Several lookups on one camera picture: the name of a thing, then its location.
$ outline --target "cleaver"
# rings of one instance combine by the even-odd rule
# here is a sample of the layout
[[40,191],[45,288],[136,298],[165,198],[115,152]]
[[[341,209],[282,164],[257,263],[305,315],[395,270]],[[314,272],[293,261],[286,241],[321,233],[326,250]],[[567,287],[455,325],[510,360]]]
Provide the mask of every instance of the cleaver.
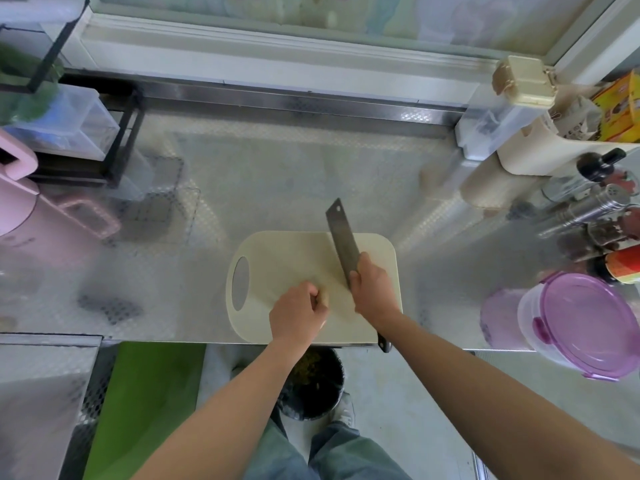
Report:
[[[347,280],[347,287],[351,288],[349,273],[358,270],[360,250],[351,232],[351,226],[349,226],[347,214],[344,212],[344,206],[340,199],[336,199],[326,211],[326,221],[329,223],[333,244],[338,252],[338,259],[340,259],[340,265]],[[380,334],[378,334],[378,345],[382,352],[391,352],[391,343]]]

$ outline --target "cutting board handle hole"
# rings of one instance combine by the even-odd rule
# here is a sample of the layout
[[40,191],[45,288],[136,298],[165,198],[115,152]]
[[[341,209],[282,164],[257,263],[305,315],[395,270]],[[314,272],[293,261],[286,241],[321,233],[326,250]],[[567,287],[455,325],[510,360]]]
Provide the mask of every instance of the cutting board handle hole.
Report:
[[242,256],[236,263],[234,277],[231,281],[231,302],[236,312],[242,310],[246,296],[249,294],[249,261]]

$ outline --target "purple lid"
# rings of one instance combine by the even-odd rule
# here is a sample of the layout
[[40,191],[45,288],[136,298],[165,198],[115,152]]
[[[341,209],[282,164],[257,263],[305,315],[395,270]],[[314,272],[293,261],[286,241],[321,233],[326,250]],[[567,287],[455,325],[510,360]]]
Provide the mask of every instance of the purple lid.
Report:
[[558,350],[587,376],[617,379],[640,367],[640,325],[617,292],[586,274],[557,274],[540,297]]

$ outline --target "left hand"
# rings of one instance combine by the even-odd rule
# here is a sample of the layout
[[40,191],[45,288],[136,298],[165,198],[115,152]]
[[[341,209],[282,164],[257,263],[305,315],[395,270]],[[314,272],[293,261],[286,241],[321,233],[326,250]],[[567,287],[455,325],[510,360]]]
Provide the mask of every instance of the left hand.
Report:
[[314,309],[312,297],[319,298],[318,288],[311,282],[302,282],[284,293],[269,313],[273,342],[294,351],[299,355],[296,360],[309,348],[329,315],[323,299],[317,300]]

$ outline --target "knife handle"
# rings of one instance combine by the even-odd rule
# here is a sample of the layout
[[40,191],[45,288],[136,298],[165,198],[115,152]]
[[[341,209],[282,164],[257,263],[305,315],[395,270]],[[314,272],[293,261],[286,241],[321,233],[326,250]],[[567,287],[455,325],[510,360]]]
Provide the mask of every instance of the knife handle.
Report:
[[385,354],[391,352],[391,349],[393,348],[391,342],[389,342],[380,334],[378,334],[378,347],[380,347],[380,350],[382,350],[382,352],[384,352]]

